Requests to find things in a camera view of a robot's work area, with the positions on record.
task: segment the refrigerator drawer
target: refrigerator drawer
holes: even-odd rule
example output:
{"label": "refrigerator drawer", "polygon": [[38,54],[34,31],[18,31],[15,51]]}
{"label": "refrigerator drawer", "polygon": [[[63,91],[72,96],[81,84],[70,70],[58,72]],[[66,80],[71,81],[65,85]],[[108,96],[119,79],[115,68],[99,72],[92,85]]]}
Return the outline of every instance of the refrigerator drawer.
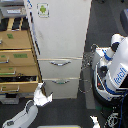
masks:
{"label": "refrigerator drawer", "polygon": [[36,65],[0,67],[0,77],[37,76]]}
{"label": "refrigerator drawer", "polygon": [[43,79],[80,76],[82,59],[42,60],[38,62]]}
{"label": "refrigerator drawer", "polygon": [[0,32],[0,49],[27,49],[31,48],[27,31]]}
{"label": "refrigerator drawer", "polygon": [[0,66],[34,65],[32,51],[28,50],[1,50]]}
{"label": "refrigerator drawer", "polygon": [[44,79],[46,95],[53,99],[77,98],[79,79]]}
{"label": "refrigerator drawer", "polygon": [[0,93],[29,93],[34,92],[38,78],[27,82],[0,82]]}

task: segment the cabinet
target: cabinet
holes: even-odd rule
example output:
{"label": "cabinet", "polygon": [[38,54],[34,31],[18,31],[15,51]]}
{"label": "cabinet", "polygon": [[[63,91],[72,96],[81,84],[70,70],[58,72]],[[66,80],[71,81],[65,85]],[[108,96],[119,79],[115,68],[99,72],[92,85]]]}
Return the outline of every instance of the cabinet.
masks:
{"label": "cabinet", "polygon": [[33,40],[40,49],[36,53],[46,95],[53,92],[53,99],[77,98],[91,0],[30,3],[24,0]]}
{"label": "cabinet", "polygon": [[[19,22],[16,30],[14,21]],[[0,31],[0,94],[33,93],[41,82],[29,27],[22,29],[24,21],[27,24],[24,17],[8,18],[6,31]]]}

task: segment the white robot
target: white robot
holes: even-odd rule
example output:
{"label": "white robot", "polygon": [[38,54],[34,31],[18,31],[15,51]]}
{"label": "white robot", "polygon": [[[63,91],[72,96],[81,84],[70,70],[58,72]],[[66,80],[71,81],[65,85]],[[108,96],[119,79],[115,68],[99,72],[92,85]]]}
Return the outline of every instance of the white robot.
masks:
{"label": "white robot", "polygon": [[15,117],[5,121],[2,128],[28,128],[37,116],[37,106],[44,106],[49,102],[52,102],[52,94],[46,97],[41,88],[44,83],[38,83],[38,86],[34,92],[34,99],[29,100],[23,111],[19,112]]}
{"label": "white robot", "polygon": [[115,34],[108,48],[96,48],[93,90],[102,103],[116,105],[128,90],[128,37]]}

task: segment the refrigerator door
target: refrigerator door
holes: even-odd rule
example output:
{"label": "refrigerator door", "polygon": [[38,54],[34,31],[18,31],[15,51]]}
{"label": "refrigerator door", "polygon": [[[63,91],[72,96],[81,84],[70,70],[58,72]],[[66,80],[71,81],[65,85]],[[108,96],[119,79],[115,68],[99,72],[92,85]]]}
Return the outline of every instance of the refrigerator door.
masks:
{"label": "refrigerator door", "polygon": [[82,56],[91,0],[30,0],[30,5],[24,2],[40,49],[38,59]]}

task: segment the white refrigerator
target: white refrigerator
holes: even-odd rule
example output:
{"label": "white refrigerator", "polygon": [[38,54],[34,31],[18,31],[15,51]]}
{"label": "white refrigerator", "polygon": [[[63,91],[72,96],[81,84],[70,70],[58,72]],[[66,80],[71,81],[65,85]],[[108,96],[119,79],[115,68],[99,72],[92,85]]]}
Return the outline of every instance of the white refrigerator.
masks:
{"label": "white refrigerator", "polygon": [[77,98],[91,0],[24,0],[24,4],[46,95]]}

